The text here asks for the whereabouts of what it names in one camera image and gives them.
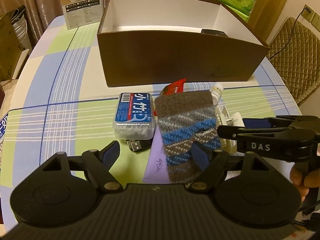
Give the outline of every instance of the wooden door frame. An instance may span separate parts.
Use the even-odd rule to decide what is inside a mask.
[[[266,40],[271,33],[287,0],[257,0],[248,24]]]

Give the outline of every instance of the human hand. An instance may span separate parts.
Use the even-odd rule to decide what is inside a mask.
[[[294,165],[290,171],[290,180],[293,185],[299,190],[301,201],[304,201],[306,195],[309,193],[309,188],[320,187],[320,169],[310,172],[304,179],[302,172]]]

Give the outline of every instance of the ribbed black surface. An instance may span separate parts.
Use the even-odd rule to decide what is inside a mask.
[[[223,217],[207,196],[189,193],[183,185],[130,184],[120,194],[104,196],[98,208],[77,223],[56,229],[20,224],[3,239],[281,240],[294,231],[292,225],[240,226]]]

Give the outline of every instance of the table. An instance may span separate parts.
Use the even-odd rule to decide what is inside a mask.
[[[16,224],[10,194],[25,177],[55,152],[80,155],[115,140],[112,121],[120,93],[157,96],[167,85],[107,87],[96,37],[98,26],[67,30],[63,16],[55,18],[22,71],[12,96],[3,145],[0,189],[6,230]],[[211,87],[212,82],[186,83],[185,91]],[[220,104],[230,114],[239,111],[243,118],[301,114],[266,58],[248,82],[225,82],[224,87]],[[120,144],[120,157],[110,172],[122,184],[141,183],[149,151],[136,154],[124,142]],[[290,167],[285,168],[287,177]],[[74,175],[83,176],[81,172]]]

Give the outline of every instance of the striped knit fabric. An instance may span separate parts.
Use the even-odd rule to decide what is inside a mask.
[[[204,90],[159,96],[155,105],[170,181],[188,184],[200,174],[191,156],[192,143],[198,141],[210,150],[220,148],[211,93]]]

